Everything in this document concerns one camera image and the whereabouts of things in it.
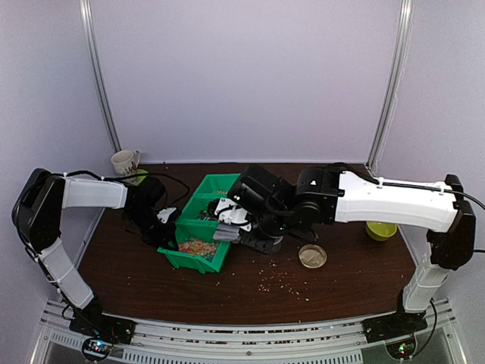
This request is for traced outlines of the metal scoop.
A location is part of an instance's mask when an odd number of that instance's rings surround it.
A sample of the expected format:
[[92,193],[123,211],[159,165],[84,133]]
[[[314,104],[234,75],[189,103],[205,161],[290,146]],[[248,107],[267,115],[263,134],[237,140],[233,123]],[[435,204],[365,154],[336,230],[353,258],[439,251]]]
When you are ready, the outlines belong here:
[[216,241],[238,243],[240,240],[240,236],[241,233],[239,227],[231,224],[221,223],[217,226],[212,238]]

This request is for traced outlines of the green bin compartment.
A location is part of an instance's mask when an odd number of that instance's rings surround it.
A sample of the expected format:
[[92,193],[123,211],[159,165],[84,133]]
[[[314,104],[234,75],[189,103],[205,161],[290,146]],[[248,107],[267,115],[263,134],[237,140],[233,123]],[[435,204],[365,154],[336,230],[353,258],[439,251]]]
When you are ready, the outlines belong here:
[[228,190],[238,179],[239,174],[206,174],[198,185],[194,195],[214,195],[213,190]]
[[177,223],[217,227],[215,209],[221,198],[225,198],[225,196],[221,194],[194,194],[183,208]]

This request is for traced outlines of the green bin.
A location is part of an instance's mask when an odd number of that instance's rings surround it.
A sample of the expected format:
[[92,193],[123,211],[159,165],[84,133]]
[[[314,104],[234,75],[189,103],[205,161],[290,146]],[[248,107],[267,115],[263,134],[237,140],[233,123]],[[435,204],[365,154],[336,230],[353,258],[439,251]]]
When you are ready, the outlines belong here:
[[175,238],[178,250],[158,248],[176,269],[188,268],[201,274],[219,273],[230,249],[229,241],[214,240],[217,225],[213,222],[176,223]]

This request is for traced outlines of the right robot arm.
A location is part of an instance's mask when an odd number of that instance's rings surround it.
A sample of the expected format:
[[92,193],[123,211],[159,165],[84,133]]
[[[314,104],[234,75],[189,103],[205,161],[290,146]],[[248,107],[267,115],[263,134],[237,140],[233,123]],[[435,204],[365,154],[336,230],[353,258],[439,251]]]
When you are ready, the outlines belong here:
[[278,241],[311,231],[316,224],[375,221],[427,229],[428,260],[420,263],[403,288],[389,329],[405,334],[418,321],[450,271],[474,255],[474,199],[459,178],[417,183],[360,174],[333,163],[302,170],[290,184],[260,165],[250,165],[214,210],[222,224],[241,229],[240,239]]

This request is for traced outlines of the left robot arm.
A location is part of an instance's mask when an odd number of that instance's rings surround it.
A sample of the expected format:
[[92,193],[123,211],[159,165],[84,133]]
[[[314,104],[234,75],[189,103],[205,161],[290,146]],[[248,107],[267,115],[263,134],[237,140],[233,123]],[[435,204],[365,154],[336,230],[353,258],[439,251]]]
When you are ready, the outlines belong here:
[[90,171],[56,174],[37,168],[14,204],[11,220],[27,254],[93,337],[104,335],[109,321],[102,314],[101,301],[65,251],[61,239],[62,212],[74,208],[121,209],[138,227],[147,245],[177,251],[175,221],[179,210],[155,211],[166,193],[160,179],[160,174],[149,172],[101,177]]

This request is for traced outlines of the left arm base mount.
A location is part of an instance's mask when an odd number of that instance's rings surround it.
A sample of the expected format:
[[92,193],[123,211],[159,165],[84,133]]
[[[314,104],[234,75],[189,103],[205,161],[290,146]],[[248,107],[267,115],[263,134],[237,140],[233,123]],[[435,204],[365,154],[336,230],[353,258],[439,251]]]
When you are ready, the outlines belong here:
[[94,328],[79,317],[74,318],[69,324],[69,329],[73,332],[97,337],[112,344],[130,344],[135,328],[134,321],[113,316],[104,316],[100,328]]

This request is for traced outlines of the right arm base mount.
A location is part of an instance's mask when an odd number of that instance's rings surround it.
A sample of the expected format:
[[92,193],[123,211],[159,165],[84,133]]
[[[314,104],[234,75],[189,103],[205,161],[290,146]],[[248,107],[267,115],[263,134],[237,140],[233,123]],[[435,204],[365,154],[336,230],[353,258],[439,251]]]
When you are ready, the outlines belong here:
[[394,312],[362,322],[363,331],[368,343],[390,340],[421,331],[427,328],[427,320],[422,314],[398,314]]

